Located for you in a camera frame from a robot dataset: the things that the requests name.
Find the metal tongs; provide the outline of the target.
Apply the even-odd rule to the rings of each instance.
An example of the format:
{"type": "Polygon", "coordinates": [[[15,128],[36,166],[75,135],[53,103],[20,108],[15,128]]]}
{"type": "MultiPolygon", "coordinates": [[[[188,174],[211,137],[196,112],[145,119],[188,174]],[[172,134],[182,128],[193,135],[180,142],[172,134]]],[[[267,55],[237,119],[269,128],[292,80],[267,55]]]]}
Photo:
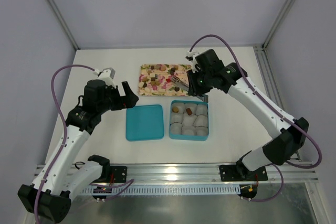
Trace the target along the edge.
{"type": "Polygon", "coordinates": [[[202,95],[197,95],[193,89],[189,88],[189,85],[185,82],[183,82],[180,78],[173,76],[172,77],[172,82],[179,87],[180,89],[184,90],[187,92],[189,96],[196,97],[200,99],[202,102],[208,103],[208,95],[202,94],[202,95]]]}

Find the tan ridged chocolate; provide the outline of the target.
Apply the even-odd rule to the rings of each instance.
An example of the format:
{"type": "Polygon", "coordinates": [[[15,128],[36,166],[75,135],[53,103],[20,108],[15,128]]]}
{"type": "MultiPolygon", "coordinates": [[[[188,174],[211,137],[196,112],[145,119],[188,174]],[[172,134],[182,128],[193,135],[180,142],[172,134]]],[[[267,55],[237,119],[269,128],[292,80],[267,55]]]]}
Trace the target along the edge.
{"type": "Polygon", "coordinates": [[[179,109],[178,109],[178,107],[172,107],[172,112],[174,112],[174,113],[178,113],[179,112],[179,109]]]}

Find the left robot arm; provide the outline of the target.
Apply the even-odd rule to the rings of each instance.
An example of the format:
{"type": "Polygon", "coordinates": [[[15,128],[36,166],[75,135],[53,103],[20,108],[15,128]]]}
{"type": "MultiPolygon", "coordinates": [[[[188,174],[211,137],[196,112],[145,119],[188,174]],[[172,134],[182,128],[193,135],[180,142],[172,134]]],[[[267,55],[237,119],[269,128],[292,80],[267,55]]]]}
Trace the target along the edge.
{"type": "Polygon", "coordinates": [[[36,223],[44,217],[55,223],[63,221],[72,201],[90,183],[110,177],[110,161],[92,155],[84,166],[66,180],[77,154],[108,111],[133,108],[139,98],[128,82],[122,83],[125,94],[103,80],[90,80],[84,88],[82,105],[76,105],[63,121],[64,135],[43,170],[30,185],[21,185],[18,196],[36,223]]]}

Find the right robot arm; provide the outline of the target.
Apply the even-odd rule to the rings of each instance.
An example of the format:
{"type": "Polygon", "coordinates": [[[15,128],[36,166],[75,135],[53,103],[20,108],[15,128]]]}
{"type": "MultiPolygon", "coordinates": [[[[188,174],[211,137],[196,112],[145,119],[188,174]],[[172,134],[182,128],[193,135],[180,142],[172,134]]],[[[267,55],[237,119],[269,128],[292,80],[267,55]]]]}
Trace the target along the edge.
{"type": "Polygon", "coordinates": [[[201,54],[188,53],[186,58],[192,62],[192,69],[187,72],[189,95],[200,97],[213,88],[223,91],[242,104],[271,137],[236,162],[236,172],[242,179],[253,177],[263,166],[282,165],[304,145],[308,121],[283,111],[260,92],[237,63],[225,66],[212,49],[201,54]]]}

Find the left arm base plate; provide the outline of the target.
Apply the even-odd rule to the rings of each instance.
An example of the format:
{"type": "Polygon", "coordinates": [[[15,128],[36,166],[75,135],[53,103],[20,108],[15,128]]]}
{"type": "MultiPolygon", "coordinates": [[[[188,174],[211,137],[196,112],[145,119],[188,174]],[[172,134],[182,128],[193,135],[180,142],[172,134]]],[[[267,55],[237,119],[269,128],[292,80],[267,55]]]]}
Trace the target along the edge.
{"type": "Polygon", "coordinates": [[[127,170],[126,166],[110,166],[108,182],[110,184],[125,183],[127,181],[127,170]]]}

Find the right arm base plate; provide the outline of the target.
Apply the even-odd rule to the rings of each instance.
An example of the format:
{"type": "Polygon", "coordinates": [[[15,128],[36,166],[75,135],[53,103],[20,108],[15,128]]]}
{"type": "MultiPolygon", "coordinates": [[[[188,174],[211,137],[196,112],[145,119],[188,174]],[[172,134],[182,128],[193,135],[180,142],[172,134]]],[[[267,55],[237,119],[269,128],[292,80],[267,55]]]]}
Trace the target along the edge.
{"type": "Polygon", "coordinates": [[[236,164],[220,165],[219,174],[222,182],[256,182],[267,181],[266,167],[260,167],[255,171],[249,171],[245,167],[236,164]]]}

